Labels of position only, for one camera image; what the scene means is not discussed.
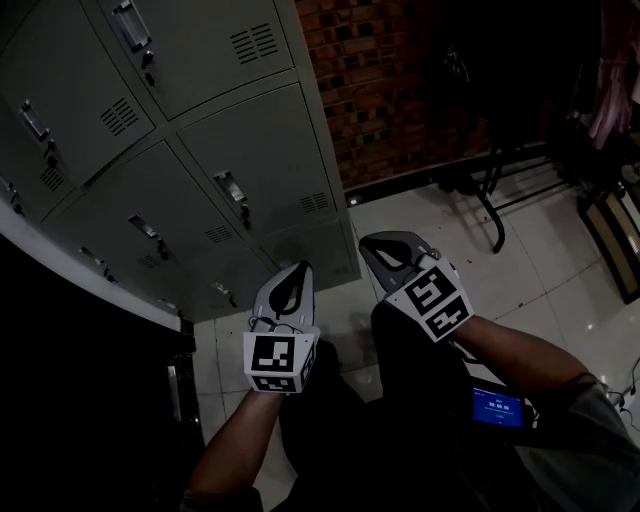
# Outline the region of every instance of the person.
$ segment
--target person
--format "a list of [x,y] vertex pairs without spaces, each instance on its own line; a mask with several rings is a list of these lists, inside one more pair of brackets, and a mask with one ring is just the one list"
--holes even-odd
[[537,428],[465,419],[471,377],[385,302],[372,314],[383,397],[364,403],[319,342],[304,391],[249,391],[207,446],[182,512],[259,511],[252,488],[279,416],[298,474],[275,510],[638,510],[640,450],[602,385],[571,354],[474,316],[453,339],[530,399]]

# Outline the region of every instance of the brick wall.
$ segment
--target brick wall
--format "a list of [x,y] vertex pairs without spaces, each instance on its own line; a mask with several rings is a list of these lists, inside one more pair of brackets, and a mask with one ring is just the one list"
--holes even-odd
[[296,2],[345,188],[489,148],[440,83],[444,1]]

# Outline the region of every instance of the blue screen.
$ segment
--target blue screen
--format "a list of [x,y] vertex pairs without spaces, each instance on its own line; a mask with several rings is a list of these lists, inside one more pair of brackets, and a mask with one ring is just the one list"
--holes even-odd
[[473,388],[473,419],[502,427],[523,427],[522,401],[480,388]]

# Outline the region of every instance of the locker door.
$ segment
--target locker door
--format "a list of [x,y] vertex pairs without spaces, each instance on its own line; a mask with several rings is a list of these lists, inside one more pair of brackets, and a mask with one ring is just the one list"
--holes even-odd
[[29,220],[42,221],[73,190],[59,167],[48,167],[38,146],[1,99],[0,155],[0,190],[8,202],[20,205]]
[[110,170],[89,195],[114,227],[152,245],[162,239],[181,265],[242,245],[164,141]]
[[248,206],[257,235],[336,211],[297,84],[218,112],[179,136],[234,211]]
[[[271,0],[100,3],[169,119],[231,89],[293,67]],[[146,60],[150,57],[145,57],[147,52],[153,54],[151,61]]]
[[108,266],[119,285],[134,293],[174,304],[181,296],[178,265],[172,260],[163,261],[155,244],[141,239],[133,230],[114,226],[87,196],[56,218],[46,219],[43,231],[96,272],[103,274]]
[[271,275],[251,249],[201,258],[183,274],[186,290],[180,307],[193,322],[246,311],[253,308],[256,293]]
[[324,290],[353,278],[349,252],[338,220],[266,237],[262,249],[279,268],[298,261],[313,267],[315,290]]
[[36,6],[2,55],[0,91],[77,185],[153,129],[79,1]]

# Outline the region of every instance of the forearm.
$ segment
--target forearm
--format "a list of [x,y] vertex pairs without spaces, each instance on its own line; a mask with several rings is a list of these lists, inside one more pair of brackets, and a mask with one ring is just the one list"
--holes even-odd
[[477,316],[456,329],[455,339],[505,384],[528,397],[554,391],[588,372],[548,341]]
[[282,395],[249,391],[207,446],[189,489],[231,496],[251,487],[260,470],[278,417]]

